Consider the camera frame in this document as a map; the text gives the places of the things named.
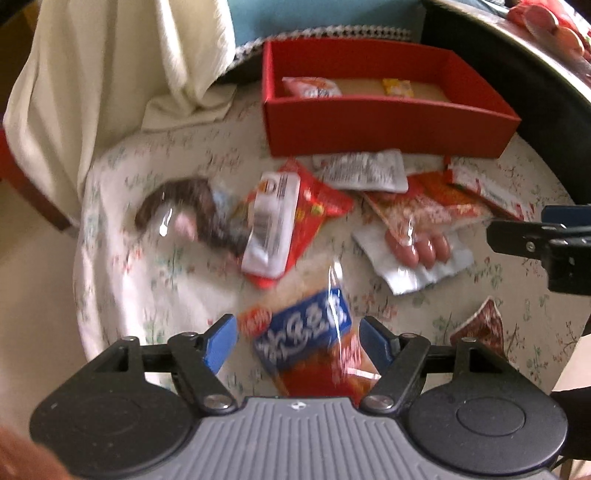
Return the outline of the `dark brown clear snack packet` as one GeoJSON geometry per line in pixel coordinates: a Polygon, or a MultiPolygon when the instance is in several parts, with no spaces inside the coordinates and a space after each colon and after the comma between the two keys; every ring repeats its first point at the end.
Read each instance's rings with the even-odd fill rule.
{"type": "Polygon", "coordinates": [[[155,228],[242,257],[250,236],[247,205],[211,178],[192,176],[163,182],[134,216],[139,234],[155,228]]]}

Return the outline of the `red cardboard box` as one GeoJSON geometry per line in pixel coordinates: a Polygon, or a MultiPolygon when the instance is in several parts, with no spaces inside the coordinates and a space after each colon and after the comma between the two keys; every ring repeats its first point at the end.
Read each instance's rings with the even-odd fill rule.
{"type": "Polygon", "coordinates": [[[310,38],[263,47],[263,119],[276,157],[383,151],[496,159],[521,119],[456,53],[396,41],[310,38]],[[283,77],[322,77],[341,97],[290,96],[283,77]],[[410,80],[414,98],[385,94],[410,80]]]}

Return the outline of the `red orange square packet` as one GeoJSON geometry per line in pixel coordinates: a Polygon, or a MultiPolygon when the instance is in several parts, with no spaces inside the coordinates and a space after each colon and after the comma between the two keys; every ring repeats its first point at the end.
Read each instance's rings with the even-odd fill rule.
{"type": "Polygon", "coordinates": [[[491,217],[489,208],[465,191],[447,182],[448,171],[425,172],[416,175],[425,194],[451,214],[455,221],[480,221],[491,217]]]}

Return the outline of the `yellow snack stick packet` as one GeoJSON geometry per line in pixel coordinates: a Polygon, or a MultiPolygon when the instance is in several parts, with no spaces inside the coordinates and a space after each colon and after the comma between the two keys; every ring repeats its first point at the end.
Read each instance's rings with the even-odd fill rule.
{"type": "Polygon", "coordinates": [[[415,93],[410,80],[385,78],[382,81],[385,94],[390,97],[414,98],[415,93]]]}

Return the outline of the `red white label snack packet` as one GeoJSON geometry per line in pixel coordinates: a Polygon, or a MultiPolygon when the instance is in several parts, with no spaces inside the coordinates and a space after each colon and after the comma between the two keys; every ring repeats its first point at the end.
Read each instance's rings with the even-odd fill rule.
{"type": "Polygon", "coordinates": [[[245,199],[249,241],[240,269],[253,285],[276,285],[304,254],[325,220],[353,210],[353,199],[290,158],[267,171],[245,199]]]}

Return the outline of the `teal houndstooth-trimmed cushion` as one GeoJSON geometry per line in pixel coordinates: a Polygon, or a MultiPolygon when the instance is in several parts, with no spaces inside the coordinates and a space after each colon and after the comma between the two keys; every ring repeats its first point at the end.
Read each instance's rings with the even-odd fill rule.
{"type": "Polygon", "coordinates": [[[235,28],[236,68],[262,52],[266,41],[297,38],[368,38],[411,41],[418,37],[419,1],[259,0],[228,3],[235,28]]]}

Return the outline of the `brown silver snack packet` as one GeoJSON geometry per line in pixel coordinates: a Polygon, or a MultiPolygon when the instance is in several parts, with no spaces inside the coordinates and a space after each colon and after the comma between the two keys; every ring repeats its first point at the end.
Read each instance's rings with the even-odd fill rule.
{"type": "Polygon", "coordinates": [[[449,341],[452,346],[456,346],[464,338],[475,338],[500,357],[506,358],[503,320],[492,297],[488,297],[477,312],[450,335],[449,341]]]}

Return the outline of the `blue label orange snack packet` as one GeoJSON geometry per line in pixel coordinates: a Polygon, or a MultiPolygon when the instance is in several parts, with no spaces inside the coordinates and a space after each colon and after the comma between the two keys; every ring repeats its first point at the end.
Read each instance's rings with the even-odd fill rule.
{"type": "Polygon", "coordinates": [[[378,372],[349,310],[342,264],[318,256],[295,267],[238,315],[238,329],[286,397],[359,404],[378,372]]]}

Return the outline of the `long red white snack packet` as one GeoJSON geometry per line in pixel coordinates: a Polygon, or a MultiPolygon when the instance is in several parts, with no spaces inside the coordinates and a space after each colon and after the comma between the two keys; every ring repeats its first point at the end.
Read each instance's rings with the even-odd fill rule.
{"type": "Polygon", "coordinates": [[[464,190],[482,200],[494,212],[504,218],[533,222],[535,209],[487,176],[461,165],[450,165],[444,172],[448,184],[464,190]]]}

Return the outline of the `silver white snack packet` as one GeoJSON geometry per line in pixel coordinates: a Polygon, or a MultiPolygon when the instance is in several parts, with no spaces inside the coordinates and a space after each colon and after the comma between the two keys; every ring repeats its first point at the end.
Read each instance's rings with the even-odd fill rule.
{"type": "Polygon", "coordinates": [[[318,179],[336,190],[406,193],[409,182],[400,150],[311,157],[318,179]]]}

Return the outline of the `round metal table edge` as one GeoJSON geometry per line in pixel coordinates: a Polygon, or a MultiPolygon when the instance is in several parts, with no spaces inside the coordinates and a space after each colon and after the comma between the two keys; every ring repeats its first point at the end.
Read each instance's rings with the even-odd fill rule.
{"type": "Polygon", "coordinates": [[[576,93],[590,100],[590,70],[585,66],[585,61],[561,57],[559,49],[550,44],[550,38],[537,39],[499,15],[457,1],[426,1],[425,4],[440,7],[483,27],[528,54],[576,93]]]}

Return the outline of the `cream white towel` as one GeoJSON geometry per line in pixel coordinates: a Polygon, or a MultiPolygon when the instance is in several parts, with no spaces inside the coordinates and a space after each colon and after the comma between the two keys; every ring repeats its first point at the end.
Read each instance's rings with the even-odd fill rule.
{"type": "Polygon", "coordinates": [[[17,165],[71,224],[87,174],[136,130],[221,119],[235,88],[224,1],[45,1],[4,129],[17,165]]]}

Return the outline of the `white kimchi snack packet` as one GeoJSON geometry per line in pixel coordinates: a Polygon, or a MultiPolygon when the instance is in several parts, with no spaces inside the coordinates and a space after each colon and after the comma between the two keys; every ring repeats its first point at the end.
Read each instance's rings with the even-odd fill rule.
{"type": "Polygon", "coordinates": [[[342,96],[334,81],[322,77],[283,77],[283,88],[290,96],[304,99],[342,96]]]}

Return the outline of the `sausage pack clear wrapper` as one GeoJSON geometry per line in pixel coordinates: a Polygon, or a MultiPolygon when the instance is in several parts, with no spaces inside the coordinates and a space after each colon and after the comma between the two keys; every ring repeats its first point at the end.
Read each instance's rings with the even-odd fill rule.
{"type": "Polygon", "coordinates": [[[457,230],[486,212],[464,199],[432,197],[421,187],[407,193],[366,192],[363,200],[379,221],[353,240],[394,296],[415,293],[467,270],[474,254],[457,230]]]}

